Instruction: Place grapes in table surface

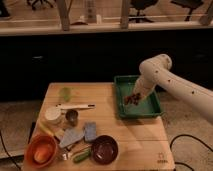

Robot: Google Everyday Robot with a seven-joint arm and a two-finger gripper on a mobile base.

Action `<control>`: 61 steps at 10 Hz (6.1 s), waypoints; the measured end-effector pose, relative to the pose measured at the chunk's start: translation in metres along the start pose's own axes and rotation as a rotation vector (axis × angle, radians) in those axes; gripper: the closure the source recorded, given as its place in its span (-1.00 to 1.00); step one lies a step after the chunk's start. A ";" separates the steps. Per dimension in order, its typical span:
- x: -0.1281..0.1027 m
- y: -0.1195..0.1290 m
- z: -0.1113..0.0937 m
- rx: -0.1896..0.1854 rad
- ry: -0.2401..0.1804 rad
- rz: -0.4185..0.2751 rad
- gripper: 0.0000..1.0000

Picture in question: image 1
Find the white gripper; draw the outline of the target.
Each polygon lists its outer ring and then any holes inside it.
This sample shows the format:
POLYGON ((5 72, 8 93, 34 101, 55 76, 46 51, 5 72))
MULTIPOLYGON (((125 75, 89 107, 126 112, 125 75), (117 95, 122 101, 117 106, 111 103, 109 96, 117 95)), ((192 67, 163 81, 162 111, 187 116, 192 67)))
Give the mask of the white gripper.
POLYGON ((139 94, 142 99, 145 99, 154 91, 155 86, 155 83, 151 82, 144 76, 140 76, 135 82, 133 93, 139 94))

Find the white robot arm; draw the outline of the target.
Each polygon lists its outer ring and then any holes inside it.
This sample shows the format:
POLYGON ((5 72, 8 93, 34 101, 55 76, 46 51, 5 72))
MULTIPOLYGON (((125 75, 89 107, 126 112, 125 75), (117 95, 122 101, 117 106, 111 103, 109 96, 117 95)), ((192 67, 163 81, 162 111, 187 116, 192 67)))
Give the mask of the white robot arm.
POLYGON ((156 85, 194 108, 213 125, 213 91, 170 72, 172 60, 166 54, 144 60, 139 65, 140 76, 133 88, 142 99, 149 96, 156 85))

